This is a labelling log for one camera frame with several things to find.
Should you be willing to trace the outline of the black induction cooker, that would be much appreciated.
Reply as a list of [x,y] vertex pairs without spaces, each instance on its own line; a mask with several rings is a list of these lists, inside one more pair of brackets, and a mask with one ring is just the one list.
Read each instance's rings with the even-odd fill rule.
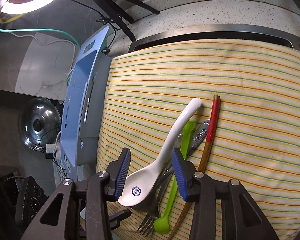
[[15,223],[21,231],[26,230],[47,199],[33,176],[24,179],[15,208]]

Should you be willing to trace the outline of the white logo ceramic spoon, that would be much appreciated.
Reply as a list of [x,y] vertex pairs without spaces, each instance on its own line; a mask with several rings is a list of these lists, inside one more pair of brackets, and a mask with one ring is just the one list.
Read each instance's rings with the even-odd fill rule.
[[177,137],[185,124],[202,105],[200,98],[193,98],[174,122],[155,161],[127,177],[123,193],[119,197],[121,205],[133,207],[147,198],[167,162]]

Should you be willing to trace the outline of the metal fork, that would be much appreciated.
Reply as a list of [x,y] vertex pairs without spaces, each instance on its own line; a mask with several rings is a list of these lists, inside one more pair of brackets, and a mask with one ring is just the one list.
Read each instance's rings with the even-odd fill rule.
[[[184,159],[187,159],[204,140],[209,128],[209,123],[210,120],[206,119],[198,126],[196,131],[194,131],[194,128],[196,127],[195,123],[189,121],[185,125],[181,133],[181,137],[178,137],[174,145],[174,147],[180,147],[180,151],[182,152]],[[146,237],[154,231],[154,221],[160,218],[159,204],[170,182],[172,174],[173,167],[171,160],[169,160],[151,191],[152,199],[150,204],[147,205],[147,215],[138,227],[138,231]]]

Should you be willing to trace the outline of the striped yellow cloth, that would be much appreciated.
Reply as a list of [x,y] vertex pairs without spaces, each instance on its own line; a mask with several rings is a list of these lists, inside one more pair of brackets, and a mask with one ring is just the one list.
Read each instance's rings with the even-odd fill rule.
[[215,131],[190,155],[206,157],[212,179],[237,179],[279,239],[300,232],[300,52],[257,41],[198,40],[159,45],[113,58],[96,169],[121,150],[130,172],[158,159],[181,112]]

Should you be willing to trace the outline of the steel pot lid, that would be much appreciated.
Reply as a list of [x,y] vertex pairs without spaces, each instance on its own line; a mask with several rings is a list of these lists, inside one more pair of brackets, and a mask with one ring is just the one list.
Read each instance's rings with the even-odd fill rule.
[[43,152],[61,131],[61,116],[55,104],[45,98],[28,101],[19,115],[18,131],[28,148]]

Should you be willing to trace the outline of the middle red wooden chopstick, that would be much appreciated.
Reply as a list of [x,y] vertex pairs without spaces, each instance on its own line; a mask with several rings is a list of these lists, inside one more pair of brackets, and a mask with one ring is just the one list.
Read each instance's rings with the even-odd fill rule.
[[[213,140],[215,137],[215,132],[216,132],[216,127],[217,127],[217,122],[218,122],[218,117],[219,117],[219,109],[220,109],[220,104],[221,104],[221,98],[218,95],[213,96],[213,104],[212,104],[212,110],[211,110],[211,116],[210,116],[210,125],[208,128],[207,136],[206,136],[206,142],[203,150],[203,154],[200,160],[200,164],[198,167],[198,172],[205,172],[209,156],[211,153],[211,148],[213,145]],[[168,240],[171,240],[176,232],[178,231],[179,227],[181,226],[183,220],[185,219],[190,207],[192,206],[191,202],[185,203],[181,214],[172,230],[170,233]]]

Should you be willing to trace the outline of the blue plastic drainer basket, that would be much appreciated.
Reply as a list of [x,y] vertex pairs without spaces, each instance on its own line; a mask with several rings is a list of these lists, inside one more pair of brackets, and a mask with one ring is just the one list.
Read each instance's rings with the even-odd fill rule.
[[103,53],[108,27],[80,49],[67,88],[61,127],[61,161],[78,181],[78,167],[95,163],[111,58]]

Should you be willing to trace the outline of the black tripod stand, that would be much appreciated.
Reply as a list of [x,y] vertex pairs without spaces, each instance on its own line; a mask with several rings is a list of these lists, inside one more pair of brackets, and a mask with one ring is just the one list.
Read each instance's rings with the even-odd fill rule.
[[[122,18],[128,21],[130,24],[134,23],[135,20],[130,16],[125,10],[123,10],[116,2],[113,0],[93,0],[117,25],[118,27],[127,35],[127,37],[132,41],[136,41],[134,34],[124,23]],[[143,3],[139,0],[124,0],[126,2],[137,5],[143,9],[150,11],[153,14],[160,14],[160,11],[154,9],[153,7]]]

